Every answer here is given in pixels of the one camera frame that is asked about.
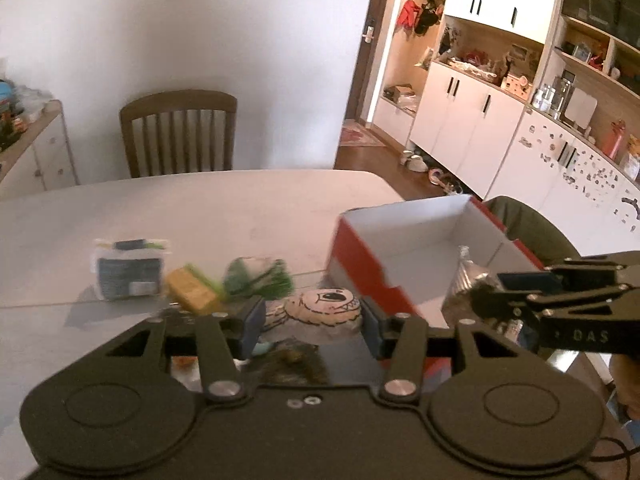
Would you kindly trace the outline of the silver foil snack bag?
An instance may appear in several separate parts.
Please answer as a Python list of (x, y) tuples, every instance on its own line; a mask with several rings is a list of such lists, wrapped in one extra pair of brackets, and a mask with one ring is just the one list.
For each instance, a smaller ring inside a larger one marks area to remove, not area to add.
[(500, 289), (495, 273), (475, 263), (468, 246), (459, 247), (459, 258), (444, 301), (442, 316), (452, 327), (462, 320), (480, 321), (477, 313), (487, 294)]

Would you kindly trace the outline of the teal egg pencil sharpener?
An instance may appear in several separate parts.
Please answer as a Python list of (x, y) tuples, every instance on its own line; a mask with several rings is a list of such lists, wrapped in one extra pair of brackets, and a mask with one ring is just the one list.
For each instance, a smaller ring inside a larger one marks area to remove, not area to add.
[(255, 344), (254, 349), (252, 350), (252, 357), (257, 358), (258, 356), (264, 356), (273, 348), (273, 346), (273, 342), (258, 341), (258, 343)]

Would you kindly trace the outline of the brown scrunchie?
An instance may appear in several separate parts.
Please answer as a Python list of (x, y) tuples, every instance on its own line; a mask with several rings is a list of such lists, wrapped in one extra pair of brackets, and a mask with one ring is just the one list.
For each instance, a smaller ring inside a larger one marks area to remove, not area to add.
[(330, 376), (319, 347), (295, 339), (274, 342), (264, 356), (251, 357), (244, 370), (266, 385), (327, 385)]

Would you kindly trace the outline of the yellow cardboard box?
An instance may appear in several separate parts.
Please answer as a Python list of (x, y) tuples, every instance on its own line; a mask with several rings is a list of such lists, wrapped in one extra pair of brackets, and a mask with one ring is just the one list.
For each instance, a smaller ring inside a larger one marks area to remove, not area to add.
[(173, 270), (165, 276), (168, 295), (179, 306), (197, 315), (206, 315), (219, 311), (221, 296), (207, 285), (190, 266)]

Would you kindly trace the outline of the dark packaged pouch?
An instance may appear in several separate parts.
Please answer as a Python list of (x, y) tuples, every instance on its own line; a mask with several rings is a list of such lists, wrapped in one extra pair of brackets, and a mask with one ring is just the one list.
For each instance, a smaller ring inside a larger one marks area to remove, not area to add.
[(91, 272), (96, 296), (115, 301), (159, 295), (168, 252), (167, 240), (95, 240)]

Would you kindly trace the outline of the green cushioned chair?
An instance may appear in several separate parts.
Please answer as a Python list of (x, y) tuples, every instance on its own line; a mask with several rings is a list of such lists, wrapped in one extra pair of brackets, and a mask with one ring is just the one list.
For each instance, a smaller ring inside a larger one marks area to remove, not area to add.
[(485, 200), (484, 205), (506, 228), (509, 240), (519, 240), (544, 266), (580, 255), (568, 238), (536, 209), (508, 196)]

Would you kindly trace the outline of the red cardboard box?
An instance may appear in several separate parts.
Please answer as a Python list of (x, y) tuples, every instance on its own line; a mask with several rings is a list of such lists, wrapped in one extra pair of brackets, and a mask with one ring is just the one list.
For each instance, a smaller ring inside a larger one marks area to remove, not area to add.
[(469, 195), (353, 209), (338, 219), (326, 274), (382, 311), (447, 326), (442, 302), (458, 274), (460, 249), (493, 274), (534, 272), (541, 262)]

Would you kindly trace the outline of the white slippers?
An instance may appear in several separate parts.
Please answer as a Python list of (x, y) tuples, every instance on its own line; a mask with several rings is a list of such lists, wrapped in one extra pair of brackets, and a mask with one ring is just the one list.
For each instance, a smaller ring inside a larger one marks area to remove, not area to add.
[(405, 150), (401, 153), (399, 163), (416, 174), (426, 174), (428, 166), (423, 157), (413, 151)]

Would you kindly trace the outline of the red thermos bottle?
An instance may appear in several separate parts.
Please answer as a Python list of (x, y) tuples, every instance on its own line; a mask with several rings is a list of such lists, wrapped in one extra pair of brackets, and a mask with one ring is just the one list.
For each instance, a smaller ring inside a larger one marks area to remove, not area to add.
[(611, 129), (606, 134), (602, 152), (609, 159), (616, 160), (618, 155), (624, 150), (627, 141), (626, 122), (623, 119), (611, 122)]

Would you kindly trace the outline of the pink door mat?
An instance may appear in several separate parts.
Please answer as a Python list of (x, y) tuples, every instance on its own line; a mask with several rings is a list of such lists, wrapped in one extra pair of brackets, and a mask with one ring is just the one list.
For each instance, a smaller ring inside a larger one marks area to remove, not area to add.
[(384, 143), (359, 122), (346, 120), (338, 146), (340, 148), (382, 148)]

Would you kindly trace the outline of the brown door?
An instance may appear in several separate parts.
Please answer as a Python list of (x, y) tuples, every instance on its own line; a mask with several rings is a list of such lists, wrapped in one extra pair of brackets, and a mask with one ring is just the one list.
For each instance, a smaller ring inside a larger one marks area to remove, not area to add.
[(378, 30), (382, 23), (387, 0), (369, 0), (366, 21), (361, 34), (357, 63), (352, 76), (352, 88), (346, 106), (345, 120), (357, 119), (362, 111), (369, 76), (373, 64)]

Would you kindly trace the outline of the wooden chair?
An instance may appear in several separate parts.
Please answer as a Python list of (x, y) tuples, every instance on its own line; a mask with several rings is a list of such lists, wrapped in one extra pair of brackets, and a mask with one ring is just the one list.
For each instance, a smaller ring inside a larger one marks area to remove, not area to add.
[(215, 90), (142, 96), (119, 111), (130, 177), (233, 168), (238, 99)]

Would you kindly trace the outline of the red hanging clothes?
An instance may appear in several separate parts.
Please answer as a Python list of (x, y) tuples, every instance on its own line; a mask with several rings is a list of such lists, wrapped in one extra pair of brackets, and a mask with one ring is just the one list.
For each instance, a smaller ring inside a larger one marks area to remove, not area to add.
[(441, 1), (427, 0), (427, 3), (417, 4), (414, 0), (406, 0), (399, 11), (395, 30), (424, 36), (440, 22), (443, 13), (444, 3)]

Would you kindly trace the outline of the white sideboard cabinet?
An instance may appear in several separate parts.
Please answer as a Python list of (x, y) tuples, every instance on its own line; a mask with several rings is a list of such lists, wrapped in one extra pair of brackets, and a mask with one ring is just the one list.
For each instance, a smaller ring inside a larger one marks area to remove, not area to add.
[(62, 103), (52, 100), (21, 137), (1, 153), (1, 199), (78, 184)]

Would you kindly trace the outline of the white wall cabinet unit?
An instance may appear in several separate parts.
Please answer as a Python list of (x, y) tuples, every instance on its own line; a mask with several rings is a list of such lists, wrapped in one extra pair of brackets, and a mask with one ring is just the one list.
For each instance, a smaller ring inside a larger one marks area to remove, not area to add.
[(405, 1), (390, 0), (367, 124), (478, 197), (541, 212), (584, 255), (637, 249), (639, 0), (436, 0), (424, 36), (396, 32)]

